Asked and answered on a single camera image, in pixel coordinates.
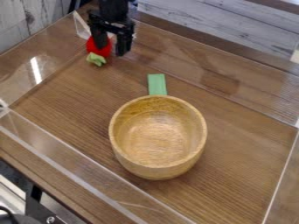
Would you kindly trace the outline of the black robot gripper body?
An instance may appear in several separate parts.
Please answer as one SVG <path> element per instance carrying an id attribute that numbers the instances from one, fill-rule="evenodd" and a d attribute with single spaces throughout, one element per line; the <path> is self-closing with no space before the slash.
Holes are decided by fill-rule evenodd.
<path id="1" fill-rule="evenodd" d="M 88 10 L 88 27 L 94 32 L 117 30 L 129 32 L 134 23 L 128 17 L 128 3 L 133 0 L 97 0 L 97 8 Z"/>

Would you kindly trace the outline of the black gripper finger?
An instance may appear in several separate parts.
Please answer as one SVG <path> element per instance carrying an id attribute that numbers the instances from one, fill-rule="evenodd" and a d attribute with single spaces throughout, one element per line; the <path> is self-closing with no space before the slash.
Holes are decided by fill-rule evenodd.
<path id="1" fill-rule="evenodd" d="M 92 24 L 89 29 L 97 49 L 104 48 L 108 45 L 108 26 L 105 24 Z"/>
<path id="2" fill-rule="evenodd" d="M 122 30 L 116 35 L 116 55 L 122 56 L 130 51 L 133 33 L 130 30 Z"/>

